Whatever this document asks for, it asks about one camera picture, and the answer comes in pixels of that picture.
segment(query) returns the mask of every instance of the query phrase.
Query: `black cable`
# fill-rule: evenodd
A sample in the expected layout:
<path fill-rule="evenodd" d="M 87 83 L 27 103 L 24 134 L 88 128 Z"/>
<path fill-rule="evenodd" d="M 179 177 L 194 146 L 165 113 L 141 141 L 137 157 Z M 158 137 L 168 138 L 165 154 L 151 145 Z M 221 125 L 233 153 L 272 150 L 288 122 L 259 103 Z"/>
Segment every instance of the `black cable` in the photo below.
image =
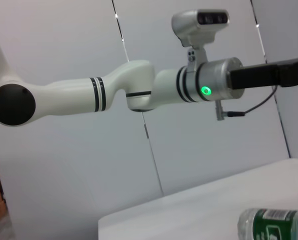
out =
<path fill-rule="evenodd" d="M 277 89 L 278 89 L 278 86 L 276 85 L 274 87 L 274 89 L 272 90 L 272 93 L 270 93 L 270 95 L 265 100 L 263 100 L 262 102 L 260 102 L 256 106 L 248 109 L 247 111 L 227 111 L 226 112 L 226 116 L 229 117 L 229 118 L 232 118 L 232 117 L 244 117 L 247 113 L 250 113 L 251 111 L 259 108 L 261 105 L 263 105 L 264 103 L 266 103 L 275 94 L 275 92 L 277 91 Z"/>
<path fill-rule="evenodd" d="M 278 86 L 276 85 L 274 87 L 274 89 L 272 90 L 272 93 L 270 93 L 270 95 L 265 100 L 263 100 L 262 102 L 260 102 L 258 105 L 256 105 L 256 106 L 248 109 L 247 111 L 244 112 L 244 114 L 250 113 L 251 111 L 259 108 L 261 105 L 263 105 L 264 103 L 266 103 L 275 94 L 275 92 L 277 91 L 277 89 L 278 89 Z"/>

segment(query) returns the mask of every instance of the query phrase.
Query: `green indicator light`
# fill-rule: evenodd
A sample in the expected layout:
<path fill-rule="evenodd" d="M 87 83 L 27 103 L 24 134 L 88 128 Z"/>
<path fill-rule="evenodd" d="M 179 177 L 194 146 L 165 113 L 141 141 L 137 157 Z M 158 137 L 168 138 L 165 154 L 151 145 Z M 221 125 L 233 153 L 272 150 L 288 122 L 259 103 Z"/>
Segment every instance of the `green indicator light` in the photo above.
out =
<path fill-rule="evenodd" d="M 204 94 L 204 95 L 211 95 L 212 91 L 209 87 L 207 86 L 203 86 L 201 88 L 201 92 Z"/>

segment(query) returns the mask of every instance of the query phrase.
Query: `green label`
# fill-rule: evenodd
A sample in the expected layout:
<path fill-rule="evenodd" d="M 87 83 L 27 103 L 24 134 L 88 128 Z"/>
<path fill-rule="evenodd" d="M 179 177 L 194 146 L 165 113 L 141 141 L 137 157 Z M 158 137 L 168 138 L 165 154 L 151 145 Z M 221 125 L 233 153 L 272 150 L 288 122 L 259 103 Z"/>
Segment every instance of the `green label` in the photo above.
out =
<path fill-rule="evenodd" d="M 291 240 L 291 229 L 296 212 L 260 209 L 253 220 L 253 239 Z"/>

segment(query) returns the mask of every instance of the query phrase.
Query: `plastic bottle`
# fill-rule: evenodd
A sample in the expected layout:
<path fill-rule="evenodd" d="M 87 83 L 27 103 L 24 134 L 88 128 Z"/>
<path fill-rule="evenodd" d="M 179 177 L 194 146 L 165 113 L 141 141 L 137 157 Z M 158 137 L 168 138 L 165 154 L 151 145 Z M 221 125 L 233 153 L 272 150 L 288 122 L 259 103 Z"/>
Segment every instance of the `plastic bottle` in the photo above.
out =
<path fill-rule="evenodd" d="M 245 210 L 238 222 L 239 240 L 298 240 L 298 211 Z"/>

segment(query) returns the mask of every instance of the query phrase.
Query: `black joint cap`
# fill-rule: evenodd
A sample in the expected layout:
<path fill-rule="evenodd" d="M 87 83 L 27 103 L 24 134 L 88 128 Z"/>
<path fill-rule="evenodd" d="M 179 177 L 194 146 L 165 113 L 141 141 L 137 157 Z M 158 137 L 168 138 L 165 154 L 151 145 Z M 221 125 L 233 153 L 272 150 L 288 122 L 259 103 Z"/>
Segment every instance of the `black joint cap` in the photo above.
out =
<path fill-rule="evenodd" d="M 0 87 L 0 122 L 9 126 L 26 123 L 34 115 L 36 101 L 24 86 L 6 84 Z"/>
<path fill-rule="evenodd" d="M 227 117 L 244 117 L 246 114 L 244 111 L 227 111 Z"/>

